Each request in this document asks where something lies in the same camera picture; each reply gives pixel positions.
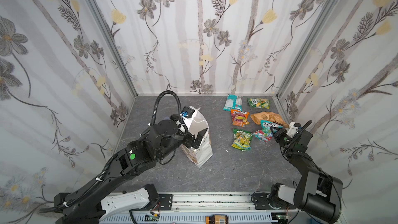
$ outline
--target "orange candy bag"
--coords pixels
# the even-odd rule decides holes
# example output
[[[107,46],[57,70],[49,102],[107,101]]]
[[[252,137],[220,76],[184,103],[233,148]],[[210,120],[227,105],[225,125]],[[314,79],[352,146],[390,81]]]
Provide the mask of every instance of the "orange candy bag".
[[[232,125],[238,127],[245,127],[249,124],[248,117],[249,113],[244,111],[239,111],[236,109],[231,109]]]

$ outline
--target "gray marble surface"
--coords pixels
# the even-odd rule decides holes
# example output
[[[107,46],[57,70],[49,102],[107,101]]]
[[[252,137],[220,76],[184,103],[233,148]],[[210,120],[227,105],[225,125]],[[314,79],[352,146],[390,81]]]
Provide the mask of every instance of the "gray marble surface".
[[[247,98],[242,101],[244,111],[277,112],[271,97],[268,97],[271,102],[269,109],[251,108]],[[155,99],[156,96],[137,97],[118,149],[136,140],[148,127]],[[300,173],[284,160],[273,139],[264,143],[253,137],[251,150],[245,152],[231,146],[234,140],[232,129],[236,127],[232,125],[231,112],[223,110],[226,96],[181,96],[180,101],[182,108],[186,105],[201,107],[200,112],[210,126],[213,156],[198,168],[179,148],[170,163],[158,164],[123,184],[117,192],[134,191],[147,183],[154,184],[158,192],[269,191],[276,182],[292,187],[293,180],[299,181]],[[159,104],[157,122],[173,113],[177,113],[176,100],[172,96],[164,96]],[[242,129],[261,129],[251,118],[249,122]]]

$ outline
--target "yellow and green candy package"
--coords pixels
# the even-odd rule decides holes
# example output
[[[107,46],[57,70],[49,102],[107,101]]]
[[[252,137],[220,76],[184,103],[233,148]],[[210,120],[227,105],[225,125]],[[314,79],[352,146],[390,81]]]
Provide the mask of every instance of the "yellow and green candy package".
[[[263,98],[248,98],[250,107],[269,109],[269,100]]]
[[[235,140],[232,147],[240,149],[242,151],[251,150],[250,142],[252,139],[251,132],[245,130],[234,129]]]

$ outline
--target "floral wallpaper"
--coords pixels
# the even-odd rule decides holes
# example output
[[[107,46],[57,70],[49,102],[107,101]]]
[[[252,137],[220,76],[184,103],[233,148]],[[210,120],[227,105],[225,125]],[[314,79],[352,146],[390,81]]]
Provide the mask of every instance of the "floral wallpaper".
[[[279,96],[314,134],[308,151],[343,181],[350,224],[396,222],[398,0],[339,0]]]
[[[276,94],[326,0],[96,0],[138,93]]]
[[[115,152],[133,98],[105,43],[85,0],[1,1],[3,222],[54,223]]]

